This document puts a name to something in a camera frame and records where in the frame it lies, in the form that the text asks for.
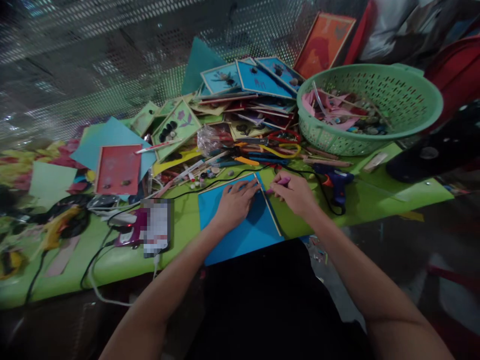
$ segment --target finger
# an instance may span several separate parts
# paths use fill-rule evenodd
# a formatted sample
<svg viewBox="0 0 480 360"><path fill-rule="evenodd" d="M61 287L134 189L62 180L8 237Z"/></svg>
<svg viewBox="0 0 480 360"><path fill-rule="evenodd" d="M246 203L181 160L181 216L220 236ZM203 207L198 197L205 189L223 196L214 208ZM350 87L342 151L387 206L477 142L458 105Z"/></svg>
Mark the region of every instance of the finger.
<svg viewBox="0 0 480 360"><path fill-rule="evenodd" d="M247 197L249 199L253 198L255 193L260 190L262 186L260 184L255 185L254 187L251 187L245 191L243 194L244 197Z"/></svg>
<svg viewBox="0 0 480 360"><path fill-rule="evenodd" d="M270 189L272 189L275 192L275 194L281 196L282 198L288 197L292 192L292 190L290 190L289 188L286 188L282 185L278 185L276 182L272 182L270 184Z"/></svg>
<svg viewBox="0 0 480 360"><path fill-rule="evenodd" d="M229 193L230 189L233 187L233 185L227 185L222 191L222 196L225 196Z"/></svg>
<svg viewBox="0 0 480 360"><path fill-rule="evenodd" d="M280 171L277 175L275 175L275 177L273 178L272 183L278 183L281 179L283 179L283 178L285 178L285 177L291 178L291 177L292 177L292 174L289 173L289 172L286 172L286 171Z"/></svg>
<svg viewBox="0 0 480 360"><path fill-rule="evenodd" d="M248 184L248 181L239 181L237 182L235 185L233 185L233 187L231 188L231 193L232 194L235 194L235 193L238 193L240 188L244 185Z"/></svg>
<svg viewBox="0 0 480 360"><path fill-rule="evenodd" d="M258 184L258 180L255 178L252 181L250 181L246 186L244 186L238 193L240 195L243 195L245 194L245 192L247 192L248 189L253 188L257 184Z"/></svg>

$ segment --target red chair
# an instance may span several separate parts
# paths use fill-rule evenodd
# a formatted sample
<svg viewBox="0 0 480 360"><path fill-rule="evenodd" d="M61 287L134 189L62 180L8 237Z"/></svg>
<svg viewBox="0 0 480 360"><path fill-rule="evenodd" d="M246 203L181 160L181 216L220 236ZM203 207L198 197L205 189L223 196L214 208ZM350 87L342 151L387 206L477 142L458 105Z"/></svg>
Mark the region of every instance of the red chair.
<svg viewBox="0 0 480 360"><path fill-rule="evenodd" d="M431 62L424 76L443 96L443 112L423 131L426 135L447 122L461 106L480 98L480 36L447 46Z"/></svg>

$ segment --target hand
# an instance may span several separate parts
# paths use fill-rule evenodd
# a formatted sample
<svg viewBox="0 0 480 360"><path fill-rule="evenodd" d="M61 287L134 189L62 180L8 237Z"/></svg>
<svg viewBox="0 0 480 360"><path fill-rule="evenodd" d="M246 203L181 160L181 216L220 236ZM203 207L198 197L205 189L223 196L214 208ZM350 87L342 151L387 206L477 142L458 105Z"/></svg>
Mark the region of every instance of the hand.
<svg viewBox="0 0 480 360"><path fill-rule="evenodd" d="M255 200L254 195L260 190L260 186L257 179L250 182L239 181L226 186L211 222L225 233L235 229L247 217Z"/></svg>
<svg viewBox="0 0 480 360"><path fill-rule="evenodd" d="M285 177L290 178L287 187L277 184L280 179ZM270 184L270 189L275 192L276 198L280 197L280 201L285 200L293 213L302 218L319 209L307 180L302 176L280 171Z"/></svg>

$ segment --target teal paper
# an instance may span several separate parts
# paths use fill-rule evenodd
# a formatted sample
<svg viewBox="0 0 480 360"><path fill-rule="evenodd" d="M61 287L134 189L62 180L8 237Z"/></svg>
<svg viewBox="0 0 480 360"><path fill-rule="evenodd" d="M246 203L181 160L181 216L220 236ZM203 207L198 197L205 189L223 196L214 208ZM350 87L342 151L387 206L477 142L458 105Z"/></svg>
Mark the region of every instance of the teal paper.
<svg viewBox="0 0 480 360"><path fill-rule="evenodd" d="M83 141L78 149L70 155L76 162L86 166L90 170L97 171L102 146L121 146L141 144L142 148L151 145L140 136L131 131L113 116L101 127L101 129ZM141 156L139 180L157 160L154 151L144 152Z"/></svg>
<svg viewBox="0 0 480 360"><path fill-rule="evenodd" d="M206 43L198 37L193 38L191 46L190 58L185 70L185 77L181 85L181 94L188 95L196 92L200 85L204 82L200 76L201 72L210 70L222 65L226 62L211 50Z"/></svg>
<svg viewBox="0 0 480 360"><path fill-rule="evenodd" d="M254 175L230 182L233 185L239 181L251 181ZM204 229L215 216L219 207L222 192L226 185L198 195L200 212L200 228ZM264 196L260 191L255 194L255 201L246 219L230 231L205 259L205 265L213 265L255 250L277 244L284 240L275 227Z"/></svg>

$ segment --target orange card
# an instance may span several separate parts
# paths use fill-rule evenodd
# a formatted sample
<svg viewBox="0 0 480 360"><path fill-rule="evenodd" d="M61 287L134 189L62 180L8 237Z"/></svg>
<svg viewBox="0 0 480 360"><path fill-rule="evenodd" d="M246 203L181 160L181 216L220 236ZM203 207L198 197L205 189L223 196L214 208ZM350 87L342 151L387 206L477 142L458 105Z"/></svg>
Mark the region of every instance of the orange card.
<svg viewBox="0 0 480 360"><path fill-rule="evenodd" d="M349 37L355 21L351 17L319 12L293 69L305 79L330 69Z"/></svg>

